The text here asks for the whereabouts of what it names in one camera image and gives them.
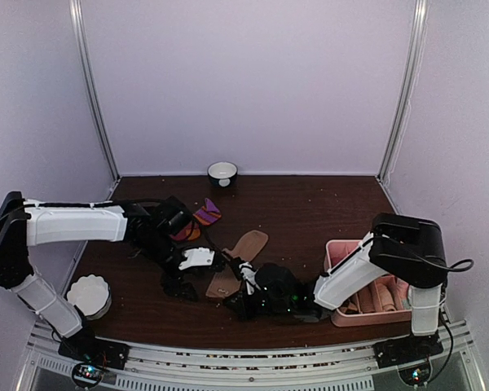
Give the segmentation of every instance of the bowl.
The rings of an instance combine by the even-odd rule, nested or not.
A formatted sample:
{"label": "bowl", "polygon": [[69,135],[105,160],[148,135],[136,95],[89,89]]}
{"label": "bowl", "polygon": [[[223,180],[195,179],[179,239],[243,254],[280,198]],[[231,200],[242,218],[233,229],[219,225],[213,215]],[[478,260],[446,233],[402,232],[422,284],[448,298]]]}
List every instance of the bowl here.
{"label": "bowl", "polygon": [[209,180],[216,187],[229,187],[237,179],[237,166],[227,161],[212,164],[208,169]]}
{"label": "bowl", "polygon": [[104,316],[112,304],[111,290],[103,277],[87,275],[71,285],[67,301],[75,305],[87,320]]}

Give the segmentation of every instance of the white scalloped lid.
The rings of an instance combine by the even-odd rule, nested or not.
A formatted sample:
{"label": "white scalloped lid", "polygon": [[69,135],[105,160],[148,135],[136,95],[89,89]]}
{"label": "white scalloped lid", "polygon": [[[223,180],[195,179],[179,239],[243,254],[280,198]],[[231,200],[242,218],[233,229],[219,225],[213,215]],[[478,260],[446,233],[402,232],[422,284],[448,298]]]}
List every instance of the white scalloped lid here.
{"label": "white scalloped lid", "polygon": [[108,283],[98,275],[81,277],[67,292],[67,301],[75,305],[85,316],[100,311],[108,300]]}

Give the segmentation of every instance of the white wall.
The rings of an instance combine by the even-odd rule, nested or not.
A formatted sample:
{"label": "white wall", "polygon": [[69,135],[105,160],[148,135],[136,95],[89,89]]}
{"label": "white wall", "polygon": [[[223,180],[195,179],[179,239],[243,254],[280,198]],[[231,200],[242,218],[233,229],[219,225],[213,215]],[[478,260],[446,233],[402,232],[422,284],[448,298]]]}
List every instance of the white wall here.
{"label": "white wall", "polygon": [[375,174],[414,1],[85,0],[122,174]]}
{"label": "white wall", "polygon": [[[103,200],[109,184],[68,1],[0,0],[0,204],[10,190],[43,200]],[[76,248],[33,248],[31,261],[59,288]],[[0,391],[11,389],[33,322],[0,288]]]}
{"label": "white wall", "polygon": [[390,175],[406,214],[436,220],[451,275],[448,308],[466,318],[489,375],[489,1],[433,0],[411,114]]}

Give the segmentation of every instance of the pink basket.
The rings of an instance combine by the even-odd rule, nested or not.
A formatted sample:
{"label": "pink basket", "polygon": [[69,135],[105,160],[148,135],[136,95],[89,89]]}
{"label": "pink basket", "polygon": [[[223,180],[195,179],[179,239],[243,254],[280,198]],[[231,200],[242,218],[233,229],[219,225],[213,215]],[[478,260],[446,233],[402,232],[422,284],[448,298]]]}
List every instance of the pink basket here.
{"label": "pink basket", "polygon": [[[330,240],[326,244],[326,258],[324,259],[324,269],[329,270],[337,263],[344,259],[348,254],[352,253],[359,245],[360,240]],[[385,285],[390,292],[395,311],[385,312],[382,309],[381,296],[379,294],[378,284]],[[344,314],[340,309],[336,309],[332,314],[332,323],[337,327],[353,327],[365,326],[369,324],[383,324],[407,322],[411,320],[411,311],[405,310],[402,304],[402,299],[407,297],[408,289],[399,288],[397,279],[393,275],[384,275],[368,285],[369,292],[372,297],[373,307],[375,312],[371,314],[363,314],[362,306],[359,300],[358,293],[354,294],[350,299],[357,305],[360,314]]]}

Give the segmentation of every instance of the dark wooden table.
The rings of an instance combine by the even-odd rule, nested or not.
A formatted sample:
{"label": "dark wooden table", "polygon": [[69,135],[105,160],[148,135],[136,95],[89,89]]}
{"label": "dark wooden table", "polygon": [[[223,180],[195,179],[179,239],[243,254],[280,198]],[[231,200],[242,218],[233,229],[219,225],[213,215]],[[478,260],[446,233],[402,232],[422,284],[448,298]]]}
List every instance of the dark wooden table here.
{"label": "dark wooden table", "polygon": [[[330,239],[361,239],[379,212],[391,212],[375,178],[239,177],[234,187],[216,189],[205,177],[123,178],[114,199],[177,196],[192,211],[209,197],[222,219],[209,228],[220,248],[233,248],[247,231],[270,236],[255,265],[271,261],[289,267],[301,280],[323,268]],[[194,244],[202,244],[199,239]],[[261,349],[333,345],[409,333],[409,323],[334,327],[294,323],[290,317],[240,322],[222,305],[205,300],[211,275],[194,279],[201,301],[165,296],[158,265],[128,244],[90,242],[73,276],[102,275],[112,289],[112,306],[93,327],[100,336],[190,348]]]}

